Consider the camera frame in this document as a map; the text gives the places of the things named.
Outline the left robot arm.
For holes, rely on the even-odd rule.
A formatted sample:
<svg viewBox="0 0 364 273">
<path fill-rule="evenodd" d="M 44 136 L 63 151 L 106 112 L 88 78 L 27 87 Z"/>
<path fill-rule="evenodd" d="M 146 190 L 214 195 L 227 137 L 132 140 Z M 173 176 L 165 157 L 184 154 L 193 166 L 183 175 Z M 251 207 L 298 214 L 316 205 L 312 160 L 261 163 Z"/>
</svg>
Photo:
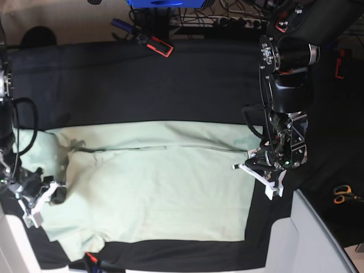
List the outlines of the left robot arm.
<svg viewBox="0 0 364 273">
<path fill-rule="evenodd" d="M 269 199 L 282 196 L 283 179 L 307 162 L 305 135 L 313 102 L 311 67 L 322 49 L 363 14 L 362 1 L 278 1 L 259 39 L 261 103 L 242 108 L 262 110 L 266 128 L 256 133 L 260 146 L 237 168 L 265 187 Z"/>
</svg>

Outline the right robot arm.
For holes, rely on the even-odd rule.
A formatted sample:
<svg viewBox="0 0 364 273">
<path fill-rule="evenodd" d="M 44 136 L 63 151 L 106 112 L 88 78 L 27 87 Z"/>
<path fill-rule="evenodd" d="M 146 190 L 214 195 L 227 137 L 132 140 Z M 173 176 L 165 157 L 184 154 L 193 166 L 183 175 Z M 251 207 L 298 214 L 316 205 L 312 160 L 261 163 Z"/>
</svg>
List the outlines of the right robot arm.
<svg viewBox="0 0 364 273">
<path fill-rule="evenodd" d="M 45 176 L 44 169 L 32 172 L 22 167 L 20 157 L 33 147 L 38 135 L 39 115 L 35 103 L 26 97 L 14 99 L 6 35 L 1 28 L 1 192 L 9 190 L 23 210 L 23 221 L 28 228 L 39 228 L 40 214 L 45 203 L 61 204 L 67 192 L 65 182 Z M 30 143 L 20 150 L 18 105 L 28 104 L 32 110 L 34 128 Z"/>
</svg>

